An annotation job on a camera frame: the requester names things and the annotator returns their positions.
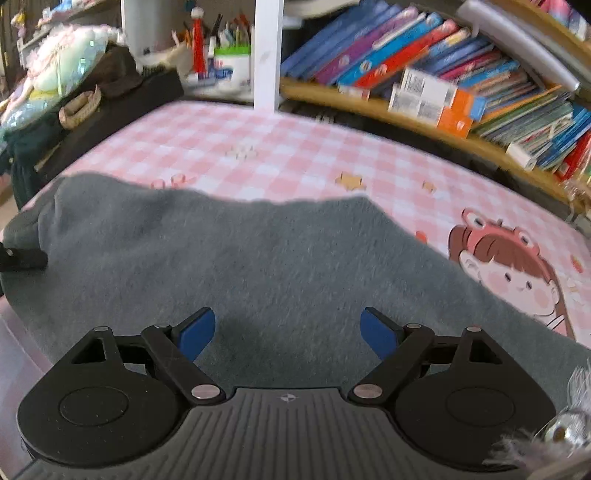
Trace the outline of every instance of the book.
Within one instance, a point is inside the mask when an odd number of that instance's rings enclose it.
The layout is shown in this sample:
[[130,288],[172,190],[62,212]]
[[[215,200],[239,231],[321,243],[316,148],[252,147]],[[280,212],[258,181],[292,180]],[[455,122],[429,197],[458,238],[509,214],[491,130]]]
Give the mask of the book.
[[510,88],[504,92],[497,93],[491,97],[486,98],[486,108],[485,111],[495,108],[499,105],[507,103],[509,100],[513,100],[518,97],[522,97],[526,93],[532,92],[533,90],[537,90],[538,87],[533,83],[525,83],[523,85],[519,85],[517,87]]
[[566,132],[558,135],[552,142],[552,146],[540,157],[538,166],[545,168],[550,165],[560,154],[565,152],[580,137],[582,137],[591,126],[591,112],[587,109],[574,105],[574,125]]
[[458,87],[460,88],[464,88],[464,89],[474,89],[474,90],[480,90],[482,88],[485,88],[483,86],[479,87],[478,85],[482,85],[482,82],[489,80],[491,78],[497,77],[503,73],[507,73],[507,78],[509,78],[511,72],[517,70],[519,68],[519,62],[516,60],[510,60],[508,62],[505,62],[493,69],[487,69],[482,73],[479,73],[477,75],[473,75],[470,78],[467,78],[465,80],[462,80],[461,82],[458,82]]
[[402,48],[410,45],[413,41],[429,33],[434,28],[437,28],[443,23],[443,19],[439,14],[430,14],[423,22],[408,31],[402,33],[400,36],[394,38],[384,45],[377,45],[377,50],[369,54],[365,59],[358,62],[348,72],[341,75],[337,80],[340,85],[353,85],[359,78],[372,70],[376,65],[379,65],[389,56],[394,55]]
[[521,121],[522,118],[526,118],[527,115],[531,113],[536,113],[539,111],[545,112],[542,110],[543,108],[547,108],[549,110],[557,108],[559,105],[564,103],[564,100],[567,98],[567,93],[562,95],[558,95],[556,93],[543,95],[542,97],[532,100],[525,105],[521,105],[510,112],[506,112],[488,121],[481,121],[472,129],[472,132],[480,137],[487,137],[494,132],[498,132],[501,128],[511,125],[517,120]]
[[406,69],[401,86],[392,89],[388,110],[466,138],[480,104],[452,83]]
[[481,82],[477,83],[473,87],[467,88],[466,90],[474,93],[480,94],[481,90],[485,90],[487,88],[493,87],[498,85],[499,83],[505,82],[511,76],[511,72],[503,72],[494,77],[488,78],[486,80],[482,80]]
[[506,102],[499,103],[493,107],[486,109],[485,115],[490,115],[490,114],[496,112],[497,110],[503,110],[505,108],[512,108],[513,105],[515,105],[515,104],[519,105],[519,104],[521,104],[521,102],[527,102],[528,100],[530,100],[532,98],[536,98],[538,96],[539,91],[540,91],[539,88],[535,87],[530,92],[525,93],[524,95],[514,97],[512,99],[507,100]]
[[442,69],[437,70],[436,72],[434,72],[434,74],[441,76],[445,72],[448,72],[449,70],[454,69],[455,67],[461,65],[463,62],[478,58],[479,56],[484,55],[485,53],[491,52],[494,49],[495,49],[495,46],[492,43],[488,44],[488,45],[482,47],[480,50],[476,50],[475,52],[470,53],[470,54],[462,57],[461,59],[458,59],[458,61],[454,61],[449,64],[445,64]]
[[368,33],[382,25],[385,21],[390,20],[400,13],[401,8],[398,5],[393,5],[386,11],[371,18],[361,29],[357,30],[353,35],[344,38],[338,42],[329,51],[319,48],[315,55],[311,56],[312,65],[300,75],[304,80],[310,80],[316,72],[322,69],[329,61],[342,53],[345,49],[350,47],[356,40],[363,38]]
[[466,41],[460,42],[456,47],[451,48],[447,54],[421,65],[421,70],[430,75],[441,75],[462,63],[466,63],[471,59],[493,50],[493,48],[494,45],[485,38],[470,38]]
[[552,145],[551,140],[556,136],[560,135],[566,129],[573,125],[572,113],[550,122],[543,127],[527,134],[525,137],[518,138],[515,140],[520,147],[528,152],[533,157],[539,157]]
[[484,72],[488,65],[492,67],[493,65],[500,65],[504,62],[505,59],[503,58],[503,54],[499,50],[493,50],[489,53],[485,53],[484,55],[480,55],[475,59],[469,60],[466,63],[458,65],[457,67],[440,75],[439,78],[444,79],[447,82],[457,83],[480,72]]
[[289,70],[304,60],[306,56],[312,53],[319,45],[322,45],[325,41],[330,40],[333,35],[343,28],[346,28],[361,15],[365,15],[365,12],[372,8],[373,4],[373,0],[363,0],[358,6],[351,7],[346,12],[339,15],[335,20],[320,30],[316,35],[314,35],[314,37],[304,43],[300,48],[298,48],[298,50],[296,50],[281,63],[281,75],[287,75]]
[[507,146],[516,139],[523,138],[537,129],[571,114],[572,106],[567,102],[549,104],[535,112],[528,113],[518,122],[511,122],[497,129],[493,134],[485,135],[485,138],[493,143]]
[[467,40],[472,35],[470,28],[462,28],[455,32],[453,35],[449,35],[447,38],[441,40],[441,42],[429,48],[429,53],[425,57],[425,60],[432,60],[436,57],[444,54],[447,50],[450,50],[453,46],[460,42]]
[[[495,120],[496,118],[500,118],[503,115],[506,115],[508,113],[511,113],[523,106],[527,106],[532,104],[533,102],[540,100],[540,99],[544,99],[546,98],[548,95],[554,94],[556,92],[558,92],[561,89],[560,85],[555,85],[553,87],[547,88],[547,89],[541,89],[540,93],[533,93],[532,95],[528,95],[526,96],[526,98],[523,99],[516,99],[515,102],[511,102],[509,105],[504,106],[502,108],[496,109],[493,112],[490,113],[485,113],[485,115],[482,117],[482,120],[480,120],[480,122],[478,122],[477,125],[475,125],[475,127],[479,127],[482,124],[486,124],[490,121]],[[564,96],[565,99],[567,99],[569,97],[568,94],[566,94]]]
[[591,131],[579,138],[574,150],[566,156],[554,175],[565,181],[572,178],[577,170],[583,168],[591,159]]
[[415,40],[410,45],[388,57],[379,66],[367,72],[353,86],[369,90],[375,88],[383,81],[392,77],[396,72],[402,70],[405,66],[416,61],[419,57],[425,56],[431,45],[435,45],[442,38],[448,37],[457,30],[458,26],[453,20],[445,20],[441,26],[431,30],[428,34]]
[[564,159],[574,150],[576,146],[576,144],[569,145],[562,153],[554,157],[550,162],[543,166],[539,166],[540,169],[550,170],[552,173],[554,173],[558,169],[558,167],[560,167],[560,164],[564,161]]
[[353,43],[353,39],[357,32],[365,29],[376,16],[381,15],[385,11],[389,11],[388,4],[386,4],[383,0],[378,0],[372,6],[372,8],[369,8],[363,12],[347,26],[335,32],[330,38],[317,45],[313,51],[309,52],[305,58],[300,60],[292,69],[287,72],[287,76],[299,78],[306,71],[308,71],[308,69],[322,63],[323,59],[327,58],[327,56],[330,55],[334,49],[339,49],[342,45],[345,45],[343,47],[344,50],[347,46]]
[[526,72],[524,70],[517,70],[516,72],[512,72],[509,75],[509,78],[507,78],[503,82],[497,83],[496,85],[492,85],[488,88],[480,90],[478,95],[489,99],[489,97],[492,95],[504,92],[507,89],[516,87],[517,85],[520,85],[527,81],[529,81],[529,79]]
[[398,15],[358,39],[349,48],[338,54],[314,74],[314,78],[324,85],[332,85],[342,73],[349,70],[351,65],[369,54],[375,42],[384,35],[391,35],[396,31],[402,33],[406,28],[410,27],[410,23],[417,17],[418,9],[416,7],[405,8]]

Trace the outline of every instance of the stuffed toy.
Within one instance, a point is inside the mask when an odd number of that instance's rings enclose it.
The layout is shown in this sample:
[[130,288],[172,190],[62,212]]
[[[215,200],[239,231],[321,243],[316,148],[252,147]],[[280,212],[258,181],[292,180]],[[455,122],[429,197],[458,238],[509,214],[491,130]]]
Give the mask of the stuffed toy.
[[[57,27],[27,58],[27,77],[21,93],[12,95],[1,118],[3,127],[18,127],[70,93],[105,53],[108,41],[116,42],[111,27]],[[45,102],[28,102],[35,98]]]

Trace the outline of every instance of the star print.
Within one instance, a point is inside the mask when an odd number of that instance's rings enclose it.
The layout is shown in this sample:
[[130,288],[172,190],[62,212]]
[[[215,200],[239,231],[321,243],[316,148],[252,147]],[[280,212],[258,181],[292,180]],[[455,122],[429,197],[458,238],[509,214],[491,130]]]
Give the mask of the star print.
[[226,155],[236,160],[246,160],[256,157],[256,151],[252,145],[235,145],[226,152]]
[[365,190],[366,188],[361,177],[346,172],[341,173],[340,177],[335,179],[335,183],[342,185],[349,192],[352,190]]

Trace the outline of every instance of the red marker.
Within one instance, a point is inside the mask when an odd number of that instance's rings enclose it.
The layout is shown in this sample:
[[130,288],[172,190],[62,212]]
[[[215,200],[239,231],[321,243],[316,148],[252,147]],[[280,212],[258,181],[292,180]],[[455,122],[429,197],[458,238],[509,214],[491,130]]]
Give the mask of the red marker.
[[206,75],[205,60],[203,58],[203,8],[195,7],[191,10],[193,19],[193,70],[200,76]]

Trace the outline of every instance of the gray blanket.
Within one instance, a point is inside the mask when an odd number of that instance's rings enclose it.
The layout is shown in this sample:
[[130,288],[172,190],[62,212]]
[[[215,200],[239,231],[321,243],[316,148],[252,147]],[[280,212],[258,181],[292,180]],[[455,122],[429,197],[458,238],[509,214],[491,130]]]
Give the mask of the gray blanket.
[[5,245],[49,255],[45,272],[1,278],[54,361],[94,326],[133,335],[202,306],[218,323],[197,362],[225,388],[349,388],[378,363],[359,334],[365,306],[440,335],[481,325],[558,407],[589,354],[493,296],[364,198],[226,202],[82,174],[20,213]]

